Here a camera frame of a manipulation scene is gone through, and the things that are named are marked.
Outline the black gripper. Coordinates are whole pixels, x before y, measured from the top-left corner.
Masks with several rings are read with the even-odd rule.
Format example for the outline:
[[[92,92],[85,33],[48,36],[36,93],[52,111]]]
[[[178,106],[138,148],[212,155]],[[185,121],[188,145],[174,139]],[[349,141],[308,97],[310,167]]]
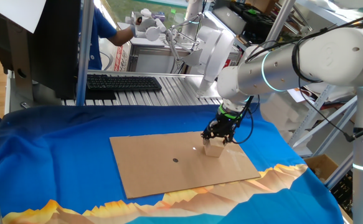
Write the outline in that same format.
[[[229,118],[224,114],[217,114],[215,117],[216,123],[211,121],[203,132],[200,134],[203,145],[209,143],[215,137],[214,134],[225,134],[224,145],[234,142],[235,128],[237,125],[237,118]]]

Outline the gloved person hand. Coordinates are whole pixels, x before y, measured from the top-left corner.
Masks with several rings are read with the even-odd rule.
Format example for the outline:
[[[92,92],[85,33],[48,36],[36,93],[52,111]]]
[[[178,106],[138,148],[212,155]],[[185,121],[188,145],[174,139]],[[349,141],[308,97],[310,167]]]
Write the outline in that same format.
[[[146,37],[146,31],[150,27],[155,27],[156,22],[154,19],[143,19],[142,17],[137,18],[131,25],[131,31],[134,35],[134,37],[137,38],[145,38]]]

